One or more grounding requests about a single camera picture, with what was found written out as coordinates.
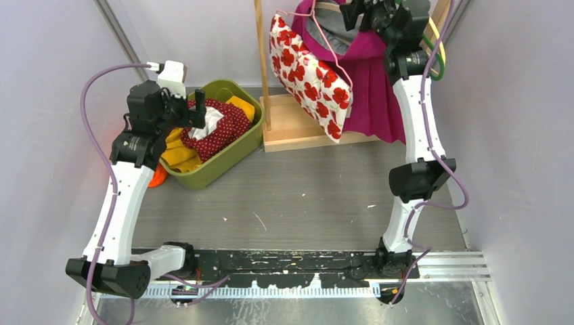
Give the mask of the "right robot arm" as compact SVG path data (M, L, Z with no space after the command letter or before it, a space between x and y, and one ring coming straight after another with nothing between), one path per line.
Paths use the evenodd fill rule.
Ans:
M422 207L450 177L430 98L429 56L421 46L429 21L428 1L350 1L340 5L345 28L374 31L386 44L384 71L399 103L406 141L405 164L391 169L394 196L388 228L373 258L384 278L405 278L415 265L410 242Z

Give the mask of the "yellow pleated skirt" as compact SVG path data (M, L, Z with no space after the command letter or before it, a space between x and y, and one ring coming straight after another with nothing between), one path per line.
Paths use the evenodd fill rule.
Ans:
M166 138L167 148L161 158L168 168L180 173L187 173L198 168L202 162L195 150L186 148L181 141L184 128L175 128Z

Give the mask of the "cream plastic hanger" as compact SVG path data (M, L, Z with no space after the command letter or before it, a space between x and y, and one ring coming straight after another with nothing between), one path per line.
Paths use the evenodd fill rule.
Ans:
M432 30L434 37L438 39L441 35L432 17L429 18L428 25L430 26L430 29ZM423 36L423 41L424 44L426 45L427 54L431 54L436 44L433 43L426 35ZM445 63L446 63L446 52L444 44L442 42L439 43L439 51L436 53L435 59L439 63L439 69L435 70L434 68L431 68L430 77L434 81L439 81L443 78L445 74Z

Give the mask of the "green plastic hanger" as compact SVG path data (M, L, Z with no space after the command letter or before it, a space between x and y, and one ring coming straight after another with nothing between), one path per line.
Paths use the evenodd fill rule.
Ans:
M397 37L392 45L393 78L407 80L427 74L439 81L445 74L446 53L439 40L429 1L394 1L393 27Z

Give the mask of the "dark red polka-dot skirt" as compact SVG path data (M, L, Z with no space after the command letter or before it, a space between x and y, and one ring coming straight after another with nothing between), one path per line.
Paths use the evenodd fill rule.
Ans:
M205 105L205 127L181 132L183 145L195 150L203 163L249 131L255 118L255 107L237 96L226 102L207 99Z

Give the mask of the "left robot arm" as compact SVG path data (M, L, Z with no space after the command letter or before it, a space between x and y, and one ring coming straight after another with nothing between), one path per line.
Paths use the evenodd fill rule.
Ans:
M95 230L82 257L68 260L65 272L88 291L140 298L151 281L177 275L193 277L198 269L194 247L165 242L153 251L132 252L135 225L144 194L166 150L166 138L176 127L201 120L187 105L182 81L146 81L127 96L125 127L112 142L108 163L110 182Z

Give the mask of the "magenta dress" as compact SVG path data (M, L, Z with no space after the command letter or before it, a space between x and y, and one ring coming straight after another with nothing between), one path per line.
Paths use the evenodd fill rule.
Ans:
M296 12L309 13L311 2L301 1ZM302 36L313 55L327 62L340 77L346 79L334 65L331 53L311 17L295 16L291 29ZM355 38L348 47L336 43L325 32L337 53L339 64L347 71L353 83L353 106L343 130L366 136L374 135L389 143L405 143L400 107L383 66L386 45L372 30L361 32L356 28L350 31L355 34Z

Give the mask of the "wooden hanger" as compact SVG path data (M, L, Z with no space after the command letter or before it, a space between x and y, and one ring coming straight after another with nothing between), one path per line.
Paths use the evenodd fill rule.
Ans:
M321 30L331 39L338 44L350 46L355 34L346 29L339 4L334 1L316 1L315 17Z

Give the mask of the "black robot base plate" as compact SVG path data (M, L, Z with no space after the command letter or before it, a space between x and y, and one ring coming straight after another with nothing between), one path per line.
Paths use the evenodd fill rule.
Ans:
M313 279L321 288L359 288L370 281L418 278L418 270L409 269L413 261L411 253L394 257L381 250L198 250L173 275L208 284L227 276L225 285L232 288L306 288Z

